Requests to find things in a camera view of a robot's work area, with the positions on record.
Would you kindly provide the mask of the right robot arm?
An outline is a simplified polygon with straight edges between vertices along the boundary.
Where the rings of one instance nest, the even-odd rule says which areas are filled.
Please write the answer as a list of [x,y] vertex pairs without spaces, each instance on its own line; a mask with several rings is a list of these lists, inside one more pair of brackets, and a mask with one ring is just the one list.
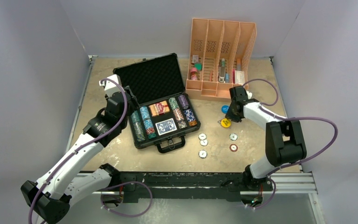
[[242,86],[229,89],[231,104],[225,118],[232,122],[248,119],[265,131],[265,155],[248,165],[243,172],[243,184],[249,190],[260,186],[275,168],[293,164],[307,156],[302,127],[299,121],[288,121],[265,108],[261,102],[249,98]]

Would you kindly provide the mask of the yellow round button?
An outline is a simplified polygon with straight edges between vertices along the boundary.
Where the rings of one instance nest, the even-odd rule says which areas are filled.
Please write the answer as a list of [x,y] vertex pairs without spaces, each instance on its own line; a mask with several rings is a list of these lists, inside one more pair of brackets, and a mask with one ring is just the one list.
[[229,128],[231,126],[231,121],[227,118],[224,118],[220,121],[220,125],[224,128]]

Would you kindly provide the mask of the red white poker chip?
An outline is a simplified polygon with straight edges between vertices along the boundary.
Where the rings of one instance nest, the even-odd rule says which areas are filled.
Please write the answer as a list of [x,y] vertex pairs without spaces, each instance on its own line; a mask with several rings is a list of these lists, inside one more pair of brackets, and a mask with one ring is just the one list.
[[237,146],[236,144],[231,144],[231,145],[229,146],[229,149],[230,149],[230,151],[232,151],[232,152],[237,152],[237,151],[238,151],[238,146]]

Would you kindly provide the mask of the black aluminium base frame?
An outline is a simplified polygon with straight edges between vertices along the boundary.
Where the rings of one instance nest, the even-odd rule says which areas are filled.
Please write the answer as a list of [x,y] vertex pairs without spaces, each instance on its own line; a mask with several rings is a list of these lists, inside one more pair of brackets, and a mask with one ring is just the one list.
[[[90,175],[81,172],[75,179]],[[316,193],[311,174],[275,173],[270,179],[248,183],[243,173],[199,172],[136,172],[120,171],[117,187],[100,189],[93,193],[119,195],[125,203],[136,203],[141,198],[154,199],[224,199],[258,206],[275,194]]]

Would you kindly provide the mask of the blue playing card deck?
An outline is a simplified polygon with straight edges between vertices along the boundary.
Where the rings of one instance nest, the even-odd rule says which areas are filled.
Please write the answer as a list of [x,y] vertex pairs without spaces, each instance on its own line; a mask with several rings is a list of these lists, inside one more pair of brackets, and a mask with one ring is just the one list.
[[173,118],[157,122],[155,124],[158,135],[164,135],[167,133],[177,131],[177,126],[175,124],[175,120]]

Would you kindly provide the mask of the blue round button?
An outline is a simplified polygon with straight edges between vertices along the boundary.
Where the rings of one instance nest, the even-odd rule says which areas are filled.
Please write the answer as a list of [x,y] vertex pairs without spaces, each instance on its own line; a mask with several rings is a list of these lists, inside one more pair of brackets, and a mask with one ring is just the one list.
[[221,107],[221,112],[224,113],[224,114],[226,114],[226,113],[228,112],[228,110],[229,110],[229,106],[228,106],[228,105],[223,105],[223,106]]

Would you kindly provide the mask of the navy orange chip row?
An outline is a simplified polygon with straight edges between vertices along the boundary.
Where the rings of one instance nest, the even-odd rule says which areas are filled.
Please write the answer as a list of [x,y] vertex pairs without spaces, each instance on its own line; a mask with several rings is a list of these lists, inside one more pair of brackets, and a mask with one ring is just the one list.
[[187,119],[189,126],[197,125],[197,120],[196,120],[195,115],[191,109],[184,110],[184,114],[185,114],[185,117]]

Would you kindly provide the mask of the dark green 50 chip stack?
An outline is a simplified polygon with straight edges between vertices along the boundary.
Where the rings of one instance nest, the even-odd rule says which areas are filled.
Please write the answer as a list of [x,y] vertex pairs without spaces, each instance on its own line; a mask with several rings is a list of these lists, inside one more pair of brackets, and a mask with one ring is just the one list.
[[139,117],[138,111],[135,111],[135,112],[131,115],[131,120],[132,120],[133,123],[141,122],[141,118]]

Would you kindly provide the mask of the white blue 10 chip stack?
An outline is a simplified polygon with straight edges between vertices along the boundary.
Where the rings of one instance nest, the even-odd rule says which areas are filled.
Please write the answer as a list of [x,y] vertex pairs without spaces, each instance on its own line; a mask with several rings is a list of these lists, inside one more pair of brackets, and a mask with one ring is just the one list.
[[141,117],[142,117],[143,121],[151,119],[151,116],[150,116],[150,113],[149,113],[149,110],[148,110],[147,106],[140,107],[139,111],[140,111],[140,114],[141,114]]

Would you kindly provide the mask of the purple chip row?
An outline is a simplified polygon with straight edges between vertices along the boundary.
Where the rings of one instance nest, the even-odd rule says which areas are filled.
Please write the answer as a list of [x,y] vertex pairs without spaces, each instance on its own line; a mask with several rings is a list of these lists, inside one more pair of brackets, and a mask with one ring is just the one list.
[[181,107],[184,109],[184,110],[187,110],[189,108],[189,103],[187,101],[187,98],[185,95],[180,95],[178,96],[178,100],[180,102],[180,105]]

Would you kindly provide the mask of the pink tape roll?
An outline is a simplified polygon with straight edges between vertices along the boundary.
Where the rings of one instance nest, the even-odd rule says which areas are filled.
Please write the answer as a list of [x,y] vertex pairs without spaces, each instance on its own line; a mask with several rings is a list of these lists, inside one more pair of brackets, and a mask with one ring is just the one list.
[[190,69],[190,80],[198,80],[198,70],[197,68]]

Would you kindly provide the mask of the white red box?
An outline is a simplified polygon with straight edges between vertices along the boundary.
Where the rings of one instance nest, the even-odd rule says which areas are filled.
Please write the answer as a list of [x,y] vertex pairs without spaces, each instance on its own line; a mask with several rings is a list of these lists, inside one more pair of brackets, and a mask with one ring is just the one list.
[[242,70],[234,70],[233,71],[233,83],[244,85],[245,83],[245,73]]

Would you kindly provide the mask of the green white chip row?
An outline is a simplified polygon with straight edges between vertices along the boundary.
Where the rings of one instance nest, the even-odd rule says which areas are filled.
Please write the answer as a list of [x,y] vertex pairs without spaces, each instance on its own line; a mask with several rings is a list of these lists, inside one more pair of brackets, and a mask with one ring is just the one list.
[[168,102],[173,111],[179,109],[179,104],[175,97],[169,98]]

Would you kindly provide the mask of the red playing card deck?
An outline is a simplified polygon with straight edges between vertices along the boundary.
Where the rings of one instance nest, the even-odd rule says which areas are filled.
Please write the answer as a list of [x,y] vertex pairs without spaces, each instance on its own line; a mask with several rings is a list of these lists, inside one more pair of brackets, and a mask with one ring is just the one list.
[[152,117],[170,112],[170,108],[166,100],[149,105],[149,109]]

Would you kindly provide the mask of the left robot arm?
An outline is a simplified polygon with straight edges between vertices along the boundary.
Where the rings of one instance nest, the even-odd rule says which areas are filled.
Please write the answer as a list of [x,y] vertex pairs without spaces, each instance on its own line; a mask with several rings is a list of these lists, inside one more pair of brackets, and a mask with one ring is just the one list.
[[129,86],[114,85],[106,88],[105,93],[106,107],[88,122],[72,148],[42,177],[21,186],[30,207],[28,223],[32,223],[36,213],[43,223],[56,224],[71,206],[91,193],[119,188],[120,172],[108,163],[81,180],[75,179],[95,155],[121,134],[128,117],[139,107]]

